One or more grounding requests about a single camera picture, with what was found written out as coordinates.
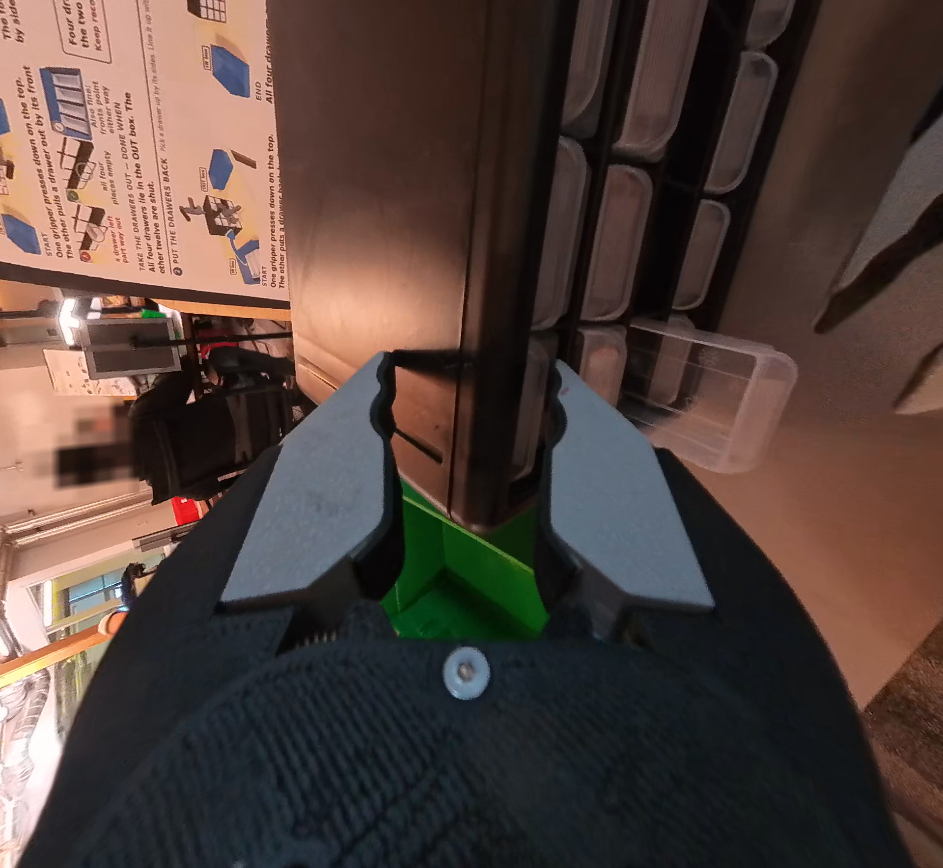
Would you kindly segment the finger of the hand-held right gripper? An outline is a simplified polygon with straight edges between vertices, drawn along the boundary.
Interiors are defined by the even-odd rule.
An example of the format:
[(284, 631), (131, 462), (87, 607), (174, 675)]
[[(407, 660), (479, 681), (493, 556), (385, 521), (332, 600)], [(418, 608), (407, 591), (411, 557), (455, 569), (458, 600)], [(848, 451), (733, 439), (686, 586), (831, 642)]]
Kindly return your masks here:
[(942, 121), (922, 128), (815, 323), (830, 332), (885, 292), (942, 239)]
[(942, 411), (942, 344), (926, 353), (893, 405), (901, 415), (940, 413)]

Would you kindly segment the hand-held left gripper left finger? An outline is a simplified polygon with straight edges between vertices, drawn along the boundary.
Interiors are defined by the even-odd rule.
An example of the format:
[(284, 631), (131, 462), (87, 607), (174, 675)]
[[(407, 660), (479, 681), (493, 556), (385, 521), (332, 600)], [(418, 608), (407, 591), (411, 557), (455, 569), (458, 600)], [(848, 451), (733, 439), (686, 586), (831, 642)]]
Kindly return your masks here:
[(396, 362), (377, 353), (281, 444), (222, 605), (381, 601), (405, 563), (391, 440)]

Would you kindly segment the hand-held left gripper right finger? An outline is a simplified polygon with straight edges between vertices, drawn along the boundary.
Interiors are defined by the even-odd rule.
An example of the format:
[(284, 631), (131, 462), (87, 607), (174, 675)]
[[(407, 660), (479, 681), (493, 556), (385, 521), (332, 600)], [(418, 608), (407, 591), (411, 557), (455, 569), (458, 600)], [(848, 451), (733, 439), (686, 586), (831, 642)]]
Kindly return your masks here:
[(562, 361), (536, 502), (535, 581), (549, 616), (584, 611), (613, 640), (635, 609), (706, 615), (715, 600), (655, 450)]

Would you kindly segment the clear plastic drawer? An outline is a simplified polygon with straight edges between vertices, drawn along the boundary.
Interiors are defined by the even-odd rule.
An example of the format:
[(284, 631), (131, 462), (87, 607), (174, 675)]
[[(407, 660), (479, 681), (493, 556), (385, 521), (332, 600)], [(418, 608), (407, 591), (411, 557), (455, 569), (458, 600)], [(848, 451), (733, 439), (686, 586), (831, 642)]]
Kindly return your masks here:
[(796, 363), (766, 344), (635, 319), (618, 409), (657, 448), (719, 474), (762, 461), (798, 379)]

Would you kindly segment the green plastic bin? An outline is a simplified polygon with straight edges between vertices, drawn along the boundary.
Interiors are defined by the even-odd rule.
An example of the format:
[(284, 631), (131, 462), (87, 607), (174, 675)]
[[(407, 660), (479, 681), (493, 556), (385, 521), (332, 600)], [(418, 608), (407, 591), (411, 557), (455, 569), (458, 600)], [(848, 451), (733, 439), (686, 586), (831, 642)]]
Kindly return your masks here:
[(536, 587), (536, 510), (479, 535), (403, 484), (406, 554), (381, 601), (404, 639), (527, 641), (548, 615)]

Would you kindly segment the bank of clear drawers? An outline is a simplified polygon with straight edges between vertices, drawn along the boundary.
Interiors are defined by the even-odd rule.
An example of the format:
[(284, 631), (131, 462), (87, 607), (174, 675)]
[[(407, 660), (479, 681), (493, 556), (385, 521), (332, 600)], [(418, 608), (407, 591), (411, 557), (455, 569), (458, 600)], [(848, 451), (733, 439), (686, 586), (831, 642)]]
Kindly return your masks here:
[(633, 320), (720, 333), (814, 3), (580, 0), (514, 487), (536, 481), (555, 359), (619, 411)]

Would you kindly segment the black drawer cabinet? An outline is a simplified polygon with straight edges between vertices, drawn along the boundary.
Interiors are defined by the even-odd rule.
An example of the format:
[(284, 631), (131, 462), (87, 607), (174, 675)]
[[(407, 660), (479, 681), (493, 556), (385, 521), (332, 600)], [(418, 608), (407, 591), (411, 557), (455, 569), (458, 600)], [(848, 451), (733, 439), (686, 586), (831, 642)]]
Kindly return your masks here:
[(478, 533), (536, 496), (510, 455), (579, 2), (267, 0), (302, 386), (407, 353), (400, 473)]

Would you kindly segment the black office chair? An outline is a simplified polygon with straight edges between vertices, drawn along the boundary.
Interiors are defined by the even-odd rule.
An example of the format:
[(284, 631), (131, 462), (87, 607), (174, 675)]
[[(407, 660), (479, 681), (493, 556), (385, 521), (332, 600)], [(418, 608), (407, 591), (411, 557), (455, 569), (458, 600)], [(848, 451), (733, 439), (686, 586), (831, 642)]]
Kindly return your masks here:
[(203, 368), (215, 380), (203, 396), (193, 397), (195, 365), (185, 361), (128, 410), (132, 474), (153, 505), (218, 495), (293, 427), (291, 359), (219, 345)]

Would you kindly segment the grey monitor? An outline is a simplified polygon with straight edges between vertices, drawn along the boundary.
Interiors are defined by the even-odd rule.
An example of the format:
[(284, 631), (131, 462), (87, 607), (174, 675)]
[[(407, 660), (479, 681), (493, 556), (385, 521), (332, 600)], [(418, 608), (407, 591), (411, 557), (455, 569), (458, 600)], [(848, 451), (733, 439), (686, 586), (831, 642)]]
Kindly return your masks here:
[(181, 369), (181, 352), (172, 320), (98, 319), (80, 323), (77, 342), (88, 378), (159, 375)]

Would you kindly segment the wooden beam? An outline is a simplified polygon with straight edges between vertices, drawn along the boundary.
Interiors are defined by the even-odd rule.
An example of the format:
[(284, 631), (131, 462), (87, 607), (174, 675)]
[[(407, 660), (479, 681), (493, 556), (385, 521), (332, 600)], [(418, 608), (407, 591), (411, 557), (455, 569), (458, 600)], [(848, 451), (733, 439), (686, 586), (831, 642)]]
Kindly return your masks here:
[(57, 640), (24, 656), (9, 659), (1, 665), (1, 688), (17, 684), (49, 667), (108, 643), (123, 625), (125, 612), (108, 615), (94, 628), (90, 627)]

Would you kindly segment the printed instruction poster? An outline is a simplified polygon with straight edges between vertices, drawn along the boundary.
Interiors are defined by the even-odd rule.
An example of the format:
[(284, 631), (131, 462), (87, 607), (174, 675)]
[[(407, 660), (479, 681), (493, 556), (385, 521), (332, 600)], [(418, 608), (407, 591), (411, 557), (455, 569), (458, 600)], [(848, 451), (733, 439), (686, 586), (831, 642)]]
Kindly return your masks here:
[(2, 279), (289, 307), (266, 0), (1, 0)]

